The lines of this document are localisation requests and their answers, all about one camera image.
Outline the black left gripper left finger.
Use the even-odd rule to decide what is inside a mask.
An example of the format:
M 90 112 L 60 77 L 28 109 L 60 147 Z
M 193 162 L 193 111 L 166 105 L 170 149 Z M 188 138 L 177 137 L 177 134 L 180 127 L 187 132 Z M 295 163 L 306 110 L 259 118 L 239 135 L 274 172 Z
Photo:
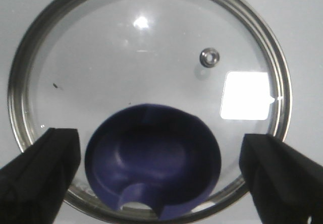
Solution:
M 53 223 L 80 161 L 78 131 L 49 128 L 1 168 L 1 223 Z

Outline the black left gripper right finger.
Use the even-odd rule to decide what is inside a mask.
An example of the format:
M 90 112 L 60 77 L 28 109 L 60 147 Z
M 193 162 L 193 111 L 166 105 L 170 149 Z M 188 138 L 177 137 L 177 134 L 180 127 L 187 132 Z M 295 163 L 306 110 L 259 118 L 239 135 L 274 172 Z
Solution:
M 322 166 L 269 134 L 246 134 L 239 167 L 262 223 L 322 223 Z

